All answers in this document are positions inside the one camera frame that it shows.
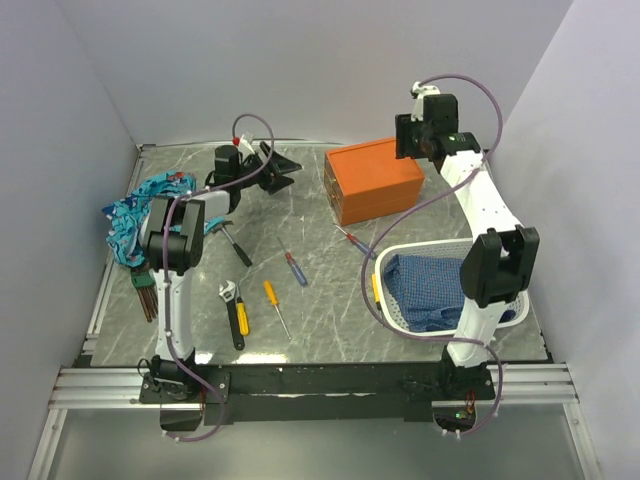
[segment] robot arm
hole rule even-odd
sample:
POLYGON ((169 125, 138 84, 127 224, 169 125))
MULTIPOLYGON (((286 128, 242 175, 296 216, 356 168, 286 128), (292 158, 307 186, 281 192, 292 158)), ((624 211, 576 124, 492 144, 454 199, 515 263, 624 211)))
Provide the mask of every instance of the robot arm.
MULTIPOLYGON (((523 228, 504 204, 473 134, 458 131, 457 99, 418 83, 412 95, 413 112, 396 116, 396 157, 428 158, 452 187, 479 169, 473 181, 455 192, 474 243, 460 270, 465 301, 454 336, 488 344, 507 304, 529 285, 540 239, 535 228, 523 228)), ((457 367, 487 360, 478 345, 451 342, 447 352, 457 367)))
POLYGON ((257 175, 223 190, 204 193, 180 203, 172 217, 172 226, 180 225, 180 231, 170 231, 168 237, 168 270, 170 284, 165 283, 162 261, 164 227, 173 198, 155 197, 143 232, 141 243, 149 260, 158 292, 158 340, 156 355, 151 359, 150 375, 154 382, 164 385, 173 394, 185 394, 195 388, 195 384, 173 361, 167 345, 165 331, 165 294, 169 289, 171 343, 177 357, 190 368, 195 367, 195 348, 191 334, 190 303, 193 273, 202 257, 204 243, 204 220, 227 215, 235 210, 241 198, 241 190, 258 184, 269 194, 293 183, 285 175, 302 167, 279 155, 270 152, 262 142, 256 152, 251 147, 250 134, 239 139, 238 145, 223 145, 215 151, 215 169, 208 175, 205 183, 220 186, 248 176, 270 160, 257 175))

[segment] cable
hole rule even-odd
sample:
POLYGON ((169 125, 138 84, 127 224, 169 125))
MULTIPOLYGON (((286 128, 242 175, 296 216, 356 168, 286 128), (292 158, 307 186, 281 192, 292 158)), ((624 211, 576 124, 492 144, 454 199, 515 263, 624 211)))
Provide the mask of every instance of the cable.
POLYGON ((362 263, 362 270, 360 271, 360 288, 362 289, 362 298, 364 299, 364 303, 367 306, 367 308, 369 309, 369 312, 371 313, 371 315, 373 315, 373 317, 383 327, 388 328, 389 330, 391 330, 392 332, 400 335, 401 337, 412 338, 412 339, 422 340, 422 341, 439 342, 439 343, 444 343, 444 344, 448 344, 449 342, 470 343, 470 344, 473 344, 473 345, 479 345, 481 347, 484 347, 487 350, 487 352, 489 352, 489 354, 493 357, 493 359, 496 362, 496 365, 498 366, 498 391, 496 392, 496 398, 495 398, 495 401, 493 402, 493 405, 491 406, 491 409, 489 410, 489 413, 487 415, 485 415, 479 423, 477 423, 470 430, 467 430, 466 432, 461 432, 461 435, 468 435, 470 433, 474 433, 474 432, 478 431, 480 428, 482 428, 487 423, 489 423, 491 421, 491 418, 493 418, 494 415, 497 415, 498 407, 500 405, 500 397, 502 397, 502 387, 503 387, 503 383, 504 383, 504 371, 503 371, 503 368, 502 368, 502 362, 500 362, 500 358, 498 358, 498 354, 495 352, 495 350, 489 344, 485 345, 480 340, 475 340, 475 339, 471 339, 471 338, 454 338, 454 337, 448 337, 448 338, 421 337, 419 335, 412 335, 412 334, 406 333, 406 332, 404 332, 402 330, 398 330, 398 329, 392 327, 383 317, 378 315, 378 312, 376 311, 375 307, 369 301, 369 298, 367 296, 367 289, 366 289, 367 265, 369 264, 369 260, 371 259, 371 252, 373 252, 376 249, 376 247, 378 246, 380 241, 384 237, 386 237, 387 234, 398 223, 400 223, 402 220, 407 218, 409 215, 417 212, 418 210, 421 210, 424 207, 427 207, 427 206, 437 202, 438 200, 442 200, 444 197, 446 197, 448 195, 451 195, 452 193, 460 190, 465 185, 469 184, 475 178, 475 176, 478 174, 478 172, 484 166, 484 164, 488 162, 489 158, 491 157, 491 155, 495 151, 496 147, 500 143, 500 139, 502 138, 502 127, 503 127, 502 111, 500 110, 500 106, 498 105, 498 101, 495 99, 495 97, 489 91, 489 89, 487 87, 485 87, 482 83, 480 83, 477 80, 474 80, 473 78, 468 77, 466 75, 458 75, 458 74, 452 73, 452 74, 437 75, 435 77, 427 78, 426 80, 423 80, 422 82, 420 82, 419 85, 423 86, 423 85, 425 85, 427 83, 435 82, 437 80, 442 80, 442 79, 448 79, 448 78, 457 79, 457 80, 464 80, 465 82, 472 83, 473 85, 478 87, 480 90, 482 90, 484 92, 484 94, 489 98, 489 100, 491 101, 491 103, 493 105, 493 108, 496 111, 496 116, 497 116, 497 119, 498 119, 498 132, 496 133, 496 139, 494 140, 493 145, 491 145, 491 148, 489 148, 489 150, 487 152, 485 152, 484 155, 482 156, 482 160, 481 160, 480 166, 475 168, 469 174, 469 176, 467 178, 465 178, 458 185, 455 185, 455 186, 449 188, 448 190, 445 190, 441 194, 439 194, 439 195, 437 195, 437 196, 435 196, 435 197, 433 197, 433 198, 431 198, 429 200, 426 200, 426 201, 424 201, 422 203, 419 203, 415 207, 410 208, 409 210, 404 212, 402 215, 400 215, 386 230, 384 230, 378 236, 378 238, 376 238, 374 240, 374 242, 370 245, 369 252, 364 257, 364 262, 362 263))
POLYGON ((243 113, 242 115, 239 115, 234 121, 233 121, 233 125, 231 126, 231 135, 233 137, 234 143, 237 139, 236 137, 236 126, 238 125, 238 122, 245 118, 245 117, 251 117, 251 118, 255 118, 256 120, 258 120, 259 122, 261 122, 266 129, 269 131, 269 138, 270 138, 270 143, 271 143, 271 150, 269 151, 269 155, 267 155, 267 159, 264 161, 264 163, 260 166, 260 168, 258 168, 257 170, 255 170, 254 172, 251 172, 248 175, 245 175, 244 177, 238 178, 236 180, 233 180, 232 182, 229 183, 225 183, 224 185, 217 185, 215 187, 210 187, 207 186, 202 190, 198 190, 195 193, 191 193, 191 192, 187 192, 186 195, 181 195, 179 197, 174 198, 173 202, 171 203, 171 206, 169 207, 169 212, 167 213, 167 219, 165 221, 164 224, 164 232, 163 232, 163 237, 162 237, 162 269, 164 270, 164 305, 165 305, 165 310, 164 310, 164 314, 165 314, 165 326, 164 326, 164 332, 166 335, 166 340, 167 340, 167 348, 169 350, 169 353, 171 354, 171 358, 173 358, 173 361, 176 363, 176 365, 178 365, 178 367, 184 371, 187 375, 189 375, 191 378, 193 378, 194 380, 196 380, 198 383, 200 383, 200 385, 202 385, 204 388, 206 388, 207 390, 209 390, 218 400, 218 402, 220 403, 220 415, 218 417, 218 420, 215 424, 215 426, 208 431, 207 433, 204 433, 202 435, 199 435, 197 437, 180 437, 174 433, 171 432, 167 432, 167 436, 173 438, 174 440, 178 441, 178 442, 198 442, 200 440, 205 440, 209 437, 211 437, 213 434, 215 434, 220 427, 222 426, 222 422, 224 421, 224 417, 226 415, 226 410, 225 410, 225 406, 224 406, 224 399, 222 397, 222 395, 220 395, 220 392, 218 392, 218 390, 211 385, 209 382, 207 382, 204 378, 200 377, 198 374, 196 374, 195 372, 191 371, 184 363, 182 363, 182 361, 178 358, 178 356, 176 355, 176 351, 173 345, 173 341, 172 341, 172 335, 173 332, 171 331, 171 291, 170 291, 170 286, 171 286, 171 278, 169 277, 169 250, 168 250, 168 243, 169 243, 169 229, 171 227, 171 219, 173 218, 173 214, 176 210, 176 207, 178 206, 178 204, 183 201, 183 200, 189 200, 191 198, 197 197, 198 195, 202 195, 204 193, 209 193, 209 192, 214 192, 216 190, 221 190, 223 188, 226 187, 231 187, 233 185, 237 185, 239 183, 242 183, 246 180, 249 180, 250 178, 255 177, 256 175, 258 175, 269 163, 269 161, 271 160, 271 157, 273 156, 273 152, 275 149, 275 137, 273 135, 273 130, 271 129, 271 126, 260 116, 255 115, 253 113, 243 113))

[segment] orange wooden box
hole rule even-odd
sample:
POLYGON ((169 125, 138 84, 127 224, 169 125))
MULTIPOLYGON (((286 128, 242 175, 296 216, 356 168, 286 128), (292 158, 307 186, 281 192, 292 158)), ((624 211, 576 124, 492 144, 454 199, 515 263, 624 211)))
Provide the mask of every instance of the orange wooden box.
POLYGON ((340 225, 402 212, 413 207, 424 182, 411 158, 396 159, 395 138, 330 150, 324 186, 340 225))

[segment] floor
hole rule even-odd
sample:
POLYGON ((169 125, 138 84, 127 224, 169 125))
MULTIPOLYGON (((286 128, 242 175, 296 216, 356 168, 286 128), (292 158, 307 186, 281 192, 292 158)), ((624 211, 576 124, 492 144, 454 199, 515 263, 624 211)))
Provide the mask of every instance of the floor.
POLYGON ((70 411, 50 480, 583 479, 562 406, 503 406, 475 435, 400 420, 263 422, 201 443, 160 436, 157 411, 70 411))

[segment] screwdriver shaft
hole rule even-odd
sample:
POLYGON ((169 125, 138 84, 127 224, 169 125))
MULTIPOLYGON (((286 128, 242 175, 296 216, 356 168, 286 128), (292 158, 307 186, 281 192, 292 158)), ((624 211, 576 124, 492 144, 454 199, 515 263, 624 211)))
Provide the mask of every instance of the screwdriver shaft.
POLYGON ((284 333, 287 334, 287 338, 289 340, 291 340, 291 335, 289 334, 289 329, 287 328, 287 324, 284 323, 284 318, 282 318, 282 313, 280 313, 280 309, 278 308, 277 305, 274 305, 274 307, 276 307, 276 312, 278 312, 278 316, 280 317, 280 321, 282 322, 282 328, 284 328, 284 333))

